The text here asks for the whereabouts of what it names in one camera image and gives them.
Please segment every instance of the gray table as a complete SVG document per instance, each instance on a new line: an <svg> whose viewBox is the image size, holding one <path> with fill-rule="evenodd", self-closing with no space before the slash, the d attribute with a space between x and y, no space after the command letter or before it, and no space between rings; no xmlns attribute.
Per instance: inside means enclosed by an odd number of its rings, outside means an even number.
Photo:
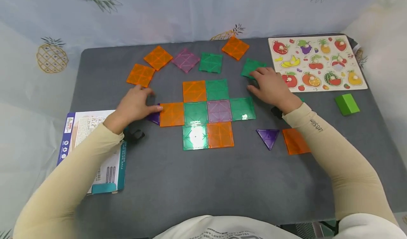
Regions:
<svg viewBox="0 0 407 239"><path fill-rule="evenodd" d="M272 65L266 38L244 40L240 61L223 57L222 73L185 74L174 64L156 72L150 87L156 102L182 102L182 82L228 80L231 98L247 97L240 72L246 58ZM196 55L221 53L226 41L161 44L172 55L188 48ZM114 109L133 85L126 79L135 63L157 45L86 49L81 56L71 111ZM299 97L341 132L377 170L394 212L406 211L406 169L370 90L353 91L361 113L343 117L334 97L346 92L308 92ZM83 237L152 237L199 215L239 215L274 225L334 218L330 180L311 154L287 155L283 136L268 151L256 129L286 129L271 106L254 98L256 120L232 122L235 147L182 150L182 127L149 121L132 125L146 133L129 146L126 184L118 194L85 198L77 220Z"/></svg>

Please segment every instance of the person's right hand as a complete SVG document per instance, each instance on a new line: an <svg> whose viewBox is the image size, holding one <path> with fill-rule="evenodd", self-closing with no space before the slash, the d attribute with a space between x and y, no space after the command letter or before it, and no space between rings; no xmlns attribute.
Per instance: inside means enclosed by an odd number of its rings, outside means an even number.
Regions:
<svg viewBox="0 0 407 239"><path fill-rule="evenodd" d="M260 89L252 85L247 86L247 89L263 102L275 105L284 114L301 106L300 98L290 92L281 74L276 73L273 68L257 68L250 72L250 76L256 79Z"/></svg>

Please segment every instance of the purple magnetic tile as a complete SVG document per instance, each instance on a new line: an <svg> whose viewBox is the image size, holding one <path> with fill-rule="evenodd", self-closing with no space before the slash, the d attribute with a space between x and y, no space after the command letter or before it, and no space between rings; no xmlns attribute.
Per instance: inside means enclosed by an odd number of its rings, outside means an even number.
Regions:
<svg viewBox="0 0 407 239"><path fill-rule="evenodd" d="M207 105L210 123L232 121L229 100L209 100Z"/></svg>
<svg viewBox="0 0 407 239"><path fill-rule="evenodd" d="M261 139L266 144L267 148L271 150L278 137L279 130L256 130Z"/></svg>
<svg viewBox="0 0 407 239"><path fill-rule="evenodd" d="M178 68L188 73L201 59L189 52L186 48L183 49L177 56L171 60Z"/></svg>

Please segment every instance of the green wooden block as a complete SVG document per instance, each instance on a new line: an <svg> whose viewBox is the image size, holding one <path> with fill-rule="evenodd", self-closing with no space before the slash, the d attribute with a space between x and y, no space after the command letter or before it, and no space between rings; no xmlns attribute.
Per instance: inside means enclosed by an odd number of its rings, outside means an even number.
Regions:
<svg viewBox="0 0 407 239"><path fill-rule="evenodd" d="M351 115L360 112L356 101L353 99L352 94L344 94L335 98L339 110L343 116Z"/></svg>

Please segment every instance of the purple triangle tile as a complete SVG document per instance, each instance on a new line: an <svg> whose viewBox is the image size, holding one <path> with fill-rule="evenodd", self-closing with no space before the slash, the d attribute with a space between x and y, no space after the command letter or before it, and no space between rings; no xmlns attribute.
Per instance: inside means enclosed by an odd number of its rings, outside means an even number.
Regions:
<svg viewBox="0 0 407 239"><path fill-rule="evenodd" d="M266 144L267 148L271 150L278 137L279 130L256 130L261 139Z"/></svg>

